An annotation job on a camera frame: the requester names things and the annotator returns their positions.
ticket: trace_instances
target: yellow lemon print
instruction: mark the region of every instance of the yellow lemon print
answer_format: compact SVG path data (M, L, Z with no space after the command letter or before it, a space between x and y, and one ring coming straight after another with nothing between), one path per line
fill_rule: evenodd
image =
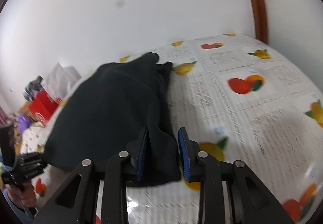
M124 56L122 58L119 59L120 63L124 63L128 60L128 58L131 57L130 55Z
M220 149L219 146L213 143L209 142L204 142L204 143L199 143L201 151L205 151L208 154L212 155L219 161L225 161L225 157L223 154L222 149Z
M261 59L271 59L271 56L268 54L267 49L265 50L256 50L253 53L248 53L248 55L254 55Z
M205 151L208 154L215 157L218 161L225 161L225 156L223 154L223 151L220 147L218 147L216 144L204 142L199 143L201 151ZM185 185L189 187L192 190L199 191L201 189L201 183L200 182L187 182L184 179Z
M175 73L179 76L184 76L190 73L190 71L194 68L197 61L194 61L192 63L183 63L175 67L173 70Z
M321 127L323 127L323 108L322 108L320 100L312 103L311 110L308 112L305 112L305 115L309 116L310 118L315 119L317 121L317 123Z
M183 44L184 41L178 41L175 43L171 43L172 46L180 46L181 44Z
M64 108L67 104L67 102L69 101L69 97L67 99L65 99L62 103L59 104L60 108Z
M45 150L45 145L37 144L37 152L41 153L41 152L44 152L44 150Z

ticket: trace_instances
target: sleeve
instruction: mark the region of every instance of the sleeve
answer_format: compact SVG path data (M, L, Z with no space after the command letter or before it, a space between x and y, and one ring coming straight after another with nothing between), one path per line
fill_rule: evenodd
M2 192L3 192L4 198L6 199L6 201L8 202L9 206L11 207L13 212L16 214L16 216L20 219L20 221L23 224L31 224L33 219L28 217L27 214L25 214L22 210L20 210L14 203L12 203L12 201L8 197L8 190L4 189Z

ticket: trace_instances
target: purple object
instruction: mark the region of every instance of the purple object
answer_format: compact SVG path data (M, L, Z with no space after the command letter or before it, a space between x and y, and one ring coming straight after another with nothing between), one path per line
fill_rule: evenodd
M18 132L22 134L27 128L31 126L31 124L31 120L25 114L20 114L18 119Z

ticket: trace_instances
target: clutter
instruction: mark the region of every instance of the clutter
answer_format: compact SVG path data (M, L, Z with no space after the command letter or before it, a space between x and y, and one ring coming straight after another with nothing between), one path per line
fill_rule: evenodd
M56 103L60 103L80 78L74 67L63 68L57 63L41 85Z
M56 103L45 90L40 92L29 106L29 110L43 126L46 126L48 120L58 107Z
M31 102L34 100L34 98L37 96L37 94L43 90L42 85L40 84L42 82L43 78L41 76L38 76L35 80L29 82L27 87L25 87L25 91L23 92L24 98Z
M25 114L31 121L37 121L37 118L34 114L29 110L30 102L26 101L26 103L18 110L19 114Z
M0 107L0 126L4 126L7 124L7 115L6 113L3 111L3 109Z
M22 134L27 128L32 125L32 121L26 114L20 114L18 117L18 132Z

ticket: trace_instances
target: person's arm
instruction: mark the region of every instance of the person's arm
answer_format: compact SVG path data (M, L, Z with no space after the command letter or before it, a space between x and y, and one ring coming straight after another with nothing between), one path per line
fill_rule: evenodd
M28 217L23 210L22 204L31 208L31 212L36 212L34 209L36 205L36 194L34 192L34 186L31 181L23 183L25 186L24 192L13 185L6 185L6 189L3 190L3 195L7 200L9 206L13 212L17 215L23 224L30 224L33 219Z

